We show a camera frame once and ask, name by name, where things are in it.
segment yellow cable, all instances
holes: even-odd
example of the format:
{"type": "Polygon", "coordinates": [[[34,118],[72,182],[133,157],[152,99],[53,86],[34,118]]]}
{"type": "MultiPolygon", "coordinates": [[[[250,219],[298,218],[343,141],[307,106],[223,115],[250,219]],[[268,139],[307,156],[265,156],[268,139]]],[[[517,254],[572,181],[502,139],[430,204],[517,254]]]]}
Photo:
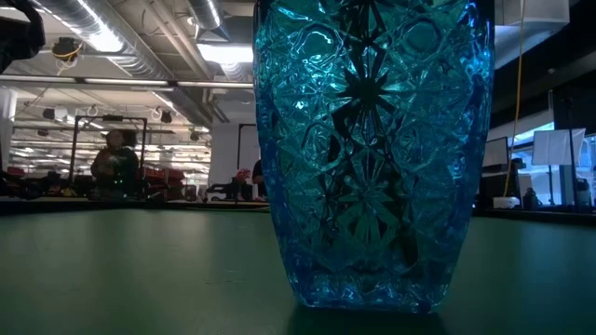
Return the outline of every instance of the yellow cable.
{"type": "Polygon", "coordinates": [[[72,56],[76,55],[76,54],[77,54],[79,51],[81,51],[81,48],[82,48],[82,47],[83,47],[83,43],[81,43],[81,44],[78,46],[78,48],[77,48],[75,51],[73,51],[73,52],[69,52],[69,53],[67,53],[67,54],[64,54],[64,55],[59,55],[59,54],[56,54],[56,53],[53,53],[53,52],[52,52],[52,54],[53,54],[53,55],[54,55],[54,57],[56,57],[56,58],[66,58],[66,57],[72,57],[72,56]]]}
{"type": "Polygon", "coordinates": [[[520,59],[518,63],[518,93],[515,105],[515,122],[513,124],[513,138],[511,140],[511,150],[509,152],[509,164],[507,168],[507,178],[505,180],[505,192],[503,197],[507,196],[509,192],[509,179],[511,178],[511,165],[513,164],[513,147],[515,146],[515,136],[518,133],[518,120],[520,119],[520,106],[522,103],[522,63],[523,63],[523,28],[525,24],[525,4],[527,0],[523,0],[523,7],[521,8],[521,29],[520,29],[520,59]]]}

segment ceiling beam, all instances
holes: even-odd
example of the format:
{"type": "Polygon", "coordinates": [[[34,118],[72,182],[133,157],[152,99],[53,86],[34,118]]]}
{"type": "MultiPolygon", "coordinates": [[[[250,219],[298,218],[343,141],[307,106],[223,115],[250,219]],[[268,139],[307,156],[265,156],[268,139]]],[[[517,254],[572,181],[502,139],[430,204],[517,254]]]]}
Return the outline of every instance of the ceiling beam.
{"type": "Polygon", "coordinates": [[[0,74],[0,84],[15,86],[16,84],[29,84],[34,87],[88,87],[89,85],[112,89],[113,87],[128,87],[130,89],[141,87],[143,90],[160,90],[175,87],[199,87],[199,88],[225,88],[225,89],[253,89],[252,83],[239,82],[216,82],[200,80],[153,80],[153,79],[112,79],[112,78],[88,78],[69,77],[55,75],[20,75],[0,74]]]}

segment fluorescent light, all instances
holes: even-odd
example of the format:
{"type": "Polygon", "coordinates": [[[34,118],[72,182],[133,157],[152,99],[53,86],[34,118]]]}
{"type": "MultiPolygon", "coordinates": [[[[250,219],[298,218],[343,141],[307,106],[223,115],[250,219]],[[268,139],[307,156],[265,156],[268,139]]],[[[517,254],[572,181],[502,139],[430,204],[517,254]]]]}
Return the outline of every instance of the fluorescent light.
{"type": "Polygon", "coordinates": [[[207,61],[215,61],[220,64],[252,62],[252,46],[210,46],[205,44],[196,46],[207,61]]]}
{"type": "Polygon", "coordinates": [[[50,75],[15,75],[0,74],[0,81],[18,81],[18,82],[44,82],[44,83],[76,83],[74,78],[58,77],[50,75]]]}
{"type": "Polygon", "coordinates": [[[166,106],[168,106],[170,108],[174,108],[174,103],[172,101],[163,98],[162,96],[160,96],[159,94],[157,94],[155,92],[151,92],[151,93],[153,93],[153,95],[155,95],[156,98],[160,99],[163,103],[165,103],[166,106]]]}
{"type": "Polygon", "coordinates": [[[75,118],[70,116],[70,115],[66,115],[66,123],[69,125],[74,125],[75,124],[75,118]]]}
{"type": "Polygon", "coordinates": [[[130,87],[130,90],[135,91],[156,91],[156,92],[173,92],[174,87],[130,87]]]}
{"type": "Polygon", "coordinates": [[[543,126],[540,127],[536,127],[534,129],[528,130],[526,132],[523,132],[522,134],[516,135],[515,137],[515,144],[524,144],[527,142],[531,142],[534,140],[534,133],[537,131],[547,131],[547,130],[554,130],[555,129],[555,123],[554,122],[550,122],[547,123],[543,126]]]}
{"type": "Polygon", "coordinates": [[[100,30],[88,37],[88,42],[102,52],[117,52],[123,48],[122,42],[115,36],[115,34],[108,28],[108,26],[102,21],[97,13],[93,11],[84,0],[76,0],[81,7],[83,7],[87,13],[95,20],[100,26],[100,30]]]}
{"type": "Polygon", "coordinates": [[[86,78],[88,84],[114,84],[114,85],[146,85],[146,86],[167,86],[165,80],[140,80],[140,79],[109,79],[109,78],[86,78]]]}
{"type": "Polygon", "coordinates": [[[252,83],[239,83],[239,82],[202,82],[202,81],[181,81],[178,82],[179,87],[203,87],[203,88],[240,88],[240,89],[253,89],[252,83]]]}
{"type": "Polygon", "coordinates": [[[103,129],[103,126],[100,126],[100,125],[96,124],[95,122],[89,122],[89,125],[97,128],[97,129],[103,129]]]}
{"type": "MultiPolygon", "coordinates": [[[[17,10],[17,9],[15,7],[2,6],[2,7],[0,7],[0,10],[17,10]]],[[[39,13],[46,14],[46,11],[42,8],[36,8],[35,10],[38,11],[39,13]]]]}

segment desk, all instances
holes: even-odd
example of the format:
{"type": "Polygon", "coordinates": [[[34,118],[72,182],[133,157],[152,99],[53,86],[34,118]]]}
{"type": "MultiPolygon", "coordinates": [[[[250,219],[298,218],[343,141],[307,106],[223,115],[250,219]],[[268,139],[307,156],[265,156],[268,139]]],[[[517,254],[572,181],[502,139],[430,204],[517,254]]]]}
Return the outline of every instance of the desk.
{"type": "Polygon", "coordinates": [[[268,214],[0,218],[2,334],[594,334],[596,230],[473,219],[435,315],[296,304],[268,214]]]}

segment pipe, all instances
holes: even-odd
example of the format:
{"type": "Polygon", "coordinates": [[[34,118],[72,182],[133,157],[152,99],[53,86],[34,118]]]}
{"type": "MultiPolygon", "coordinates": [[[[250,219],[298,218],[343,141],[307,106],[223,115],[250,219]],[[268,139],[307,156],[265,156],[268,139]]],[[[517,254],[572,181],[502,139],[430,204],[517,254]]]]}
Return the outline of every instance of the pipe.
{"type": "Polygon", "coordinates": [[[188,55],[188,52],[180,44],[178,39],[176,39],[176,37],[174,37],[174,35],[171,33],[171,30],[168,28],[166,23],[161,19],[159,14],[157,14],[156,10],[151,6],[149,1],[148,0],[140,0],[140,1],[142,3],[142,6],[144,7],[144,9],[147,11],[147,13],[149,13],[149,15],[156,22],[157,27],[168,38],[169,42],[174,46],[174,48],[176,48],[176,51],[178,51],[178,53],[180,53],[180,55],[183,57],[184,61],[186,61],[186,64],[188,64],[188,66],[190,66],[190,68],[193,70],[195,75],[199,78],[209,77],[207,75],[208,72],[205,72],[203,69],[201,69],[197,65],[197,63],[188,55]]]}
{"type": "Polygon", "coordinates": [[[180,27],[180,24],[178,24],[178,21],[176,21],[176,18],[174,18],[174,16],[171,15],[169,10],[164,5],[163,1],[162,0],[153,0],[149,3],[148,0],[142,0],[142,2],[144,4],[146,4],[147,6],[151,6],[150,4],[152,4],[153,6],[156,7],[157,12],[159,12],[159,14],[161,14],[162,18],[166,19],[166,23],[169,24],[169,26],[178,35],[178,38],[180,38],[180,40],[183,42],[184,46],[186,47],[186,50],[188,50],[188,53],[192,56],[192,58],[195,60],[196,64],[198,64],[198,66],[200,66],[200,68],[206,74],[206,78],[212,79],[212,76],[210,75],[209,66],[207,65],[205,60],[201,57],[201,55],[198,53],[198,49],[196,48],[196,45],[193,45],[192,43],[190,43],[188,41],[188,38],[186,38],[186,32],[180,27]]]}
{"type": "MultiPolygon", "coordinates": [[[[39,50],[39,53],[40,54],[48,54],[48,53],[52,53],[52,50],[51,49],[42,49],[42,50],[39,50]]],[[[90,57],[90,58],[107,58],[107,59],[117,59],[117,58],[133,59],[133,58],[137,57],[134,54],[123,54],[120,52],[98,52],[98,51],[93,51],[93,50],[82,51],[78,54],[78,56],[90,57]]]]}
{"type": "Polygon", "coordinates": [[[225,29],[224,18],[216,0],[189,0],[191,12],[196,24],[203,30],[212,31],[226,41],[230,34],[225,29]]]}
{"type": "Polygon", "coordinates": [[[190,81],[190,80],[152,80],[152,79],[111,79],[111,78],[82,78],[67,77],[55,75],[19,75],[19,74],[0,74],[0,83],[14,85],[15,83],[26,83],[33,86],[46,86],[52,84],[52,87],[77,87],[93,86],[94,89],[106,87],[138,87],[143,86],[147,89],[160,89],[167,87],[200,87],[200,88],[227,88],[227,89],[253,89],[253,83],[233,83],[233,82],[215,82],[215,81],[190,81]]]}
{"type": "Polygon", "coordinates": [[[231,81],[245,82],[249,80],[244,67],[240,63],[220,64],[225,76],[231,81]]]}
{"type": "MultiPolygon", "coordinates": [[[[100,52],[134,54],[110,61],[135,78],[170,80],[174,76],[139,35],[106,0],[34,0],[48,14],[100,52]]],[[[190,122],[210,125],[213,117],[183,88],[160,92],[190,122]]]]}

